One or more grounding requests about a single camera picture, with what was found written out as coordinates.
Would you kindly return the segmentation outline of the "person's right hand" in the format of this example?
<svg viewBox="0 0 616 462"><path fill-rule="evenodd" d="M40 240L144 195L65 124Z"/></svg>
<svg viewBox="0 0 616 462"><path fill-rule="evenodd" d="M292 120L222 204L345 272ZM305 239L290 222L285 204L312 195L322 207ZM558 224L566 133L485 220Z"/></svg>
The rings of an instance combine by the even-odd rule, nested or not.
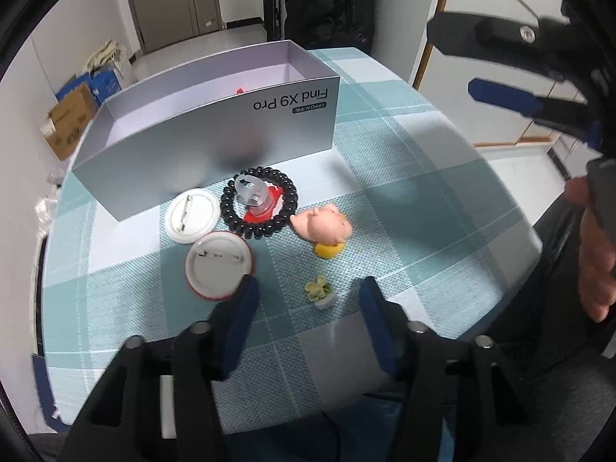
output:
<svg viewBox="0 0 616 462"><path fill-rule="evenodd" d="M615 245L600 228L591 208L591 195L584 177L572 178L565 188L566 199L584 208L579 227L578 292L587 314L604 321L615 303Z"/></svg>

